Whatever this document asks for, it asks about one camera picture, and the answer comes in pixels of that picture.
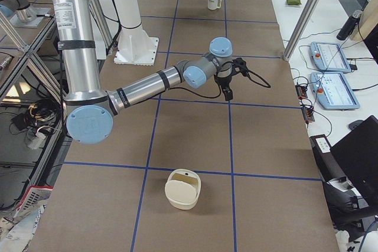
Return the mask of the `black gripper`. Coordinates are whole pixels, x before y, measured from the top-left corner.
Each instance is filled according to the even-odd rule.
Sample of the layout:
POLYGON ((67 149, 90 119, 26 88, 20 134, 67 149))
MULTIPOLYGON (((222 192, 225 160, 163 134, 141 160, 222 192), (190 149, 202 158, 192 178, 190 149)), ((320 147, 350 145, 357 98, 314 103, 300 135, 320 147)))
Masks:
POLYGON ((214 76, 215 82, 220 86, 224 99, 225 100, 232 100, 233 99, 233 91, 230 88, 230 83, 232 81, 232 76, 228 75, 225 77, 219 77, 219 76, 214 76))

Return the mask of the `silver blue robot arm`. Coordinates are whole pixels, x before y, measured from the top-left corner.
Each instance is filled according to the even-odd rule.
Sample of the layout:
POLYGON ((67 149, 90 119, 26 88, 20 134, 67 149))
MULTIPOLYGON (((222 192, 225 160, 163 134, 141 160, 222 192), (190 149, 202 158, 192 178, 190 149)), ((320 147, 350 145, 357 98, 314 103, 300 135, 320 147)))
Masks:
POLYGON ((202 86, 210 77, 230 68, 233 54, 230 40, 213 39, 209 51, 198 60, 183 60, 126 87, 105 91, 100 85, 96 46, 90 20, 91 0, 52 0, 63 53, 69 93, 64 102, 69 135, 84 144, 106 139, 113 127, 113 117, 120 110, 138 104, 172 87, 187 82, 202 86))

